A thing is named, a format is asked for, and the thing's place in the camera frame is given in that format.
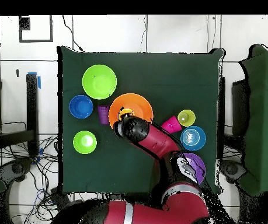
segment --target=plastic cup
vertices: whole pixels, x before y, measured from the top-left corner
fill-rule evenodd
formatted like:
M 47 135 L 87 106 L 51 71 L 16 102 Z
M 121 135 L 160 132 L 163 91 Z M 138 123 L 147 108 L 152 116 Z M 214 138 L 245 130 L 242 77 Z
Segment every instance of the plastic cup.
M 191 110 L 182 110 L 177 116 L 178 122 L 185 127 L 191 126 L 196 120 L 195 113 Z
M 168 131 L 170 134 L 182 130 L 182 127 L 175 116 L 172 116 L 170 119 L 164 122 L 161 127 Z
M 109 124 L 109 105 L 98 106 L 99 121 L 101 124 Z

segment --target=blue object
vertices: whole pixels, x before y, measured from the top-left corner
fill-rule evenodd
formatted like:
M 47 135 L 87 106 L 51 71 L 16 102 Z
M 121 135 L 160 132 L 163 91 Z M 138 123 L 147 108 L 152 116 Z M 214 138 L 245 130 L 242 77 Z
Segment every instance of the blue object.
M 89 97 L 77 95 L 69 103 L 69 111 L 76 118 L 87 118 L 93 110 L 93 104 Z
M 40 76 L 37 77 L 37 84 L 38 84 L 38 88 L 41 89 L 41 80 L 40 80 Z
M 180 141 L 185 149 L 197 151 L 206 143 L 206 134 L 198 126 L 189 126 L 183 130 Z

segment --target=table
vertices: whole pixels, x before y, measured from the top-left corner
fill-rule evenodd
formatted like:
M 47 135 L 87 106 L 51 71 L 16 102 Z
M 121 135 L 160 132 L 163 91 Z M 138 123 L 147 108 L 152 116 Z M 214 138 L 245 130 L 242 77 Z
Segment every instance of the table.
M 211 54 L 150 54 L 85 52 L 58 47 L 58 83 L 62 88 L 63 192 L 148 193 L 151 190 L 153 159 L 115 136 L 109 125 L 101 125 L 97 105 L 110 104 L 124 93 L 137 93 L 151 104 L 154 121 L 161 125 L 183 109 L 195 112 L 195 125 L 207 136 L 205 146 L 194 152 L 206 164 L 206 178 L 214 193 L 216 160 L 216 119 L 218 61 L 223 49 Z M 104 64 L 114 70 L 117 88 L 106 100 L 93 101 L 92 114 L 83 120 L 69 112 L 69 102 L 85 95 L 83 73 L 92 65 Z M 94 133 L 96 149 L 89 155 L 75 151 L 72 140 L 82 130 Z M 174 134 L 180 138 L 181 132 Z

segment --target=green bowl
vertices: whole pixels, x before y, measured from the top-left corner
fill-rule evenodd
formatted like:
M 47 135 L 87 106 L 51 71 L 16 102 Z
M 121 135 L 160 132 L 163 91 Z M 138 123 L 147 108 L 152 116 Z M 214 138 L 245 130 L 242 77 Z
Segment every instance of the green bowl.
M 96 138 L 90 131 L 80 131 L 74 137 L 74 148 L 83 155 L 93 152 L 96 148 Z
M 88 68 L 82 79 L 84 91 L 96 100 L 103 100 L 113 94 L 117 85 L 117 78 L 108 66 L 93 65 Z

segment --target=purple cup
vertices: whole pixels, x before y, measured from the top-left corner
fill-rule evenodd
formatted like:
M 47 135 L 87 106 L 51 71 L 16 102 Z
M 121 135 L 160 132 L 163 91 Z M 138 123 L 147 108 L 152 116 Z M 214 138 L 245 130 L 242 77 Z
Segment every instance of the purple cup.
M 98 106 L 99 121 L 101 124 L 109 124 L 109 105 Z

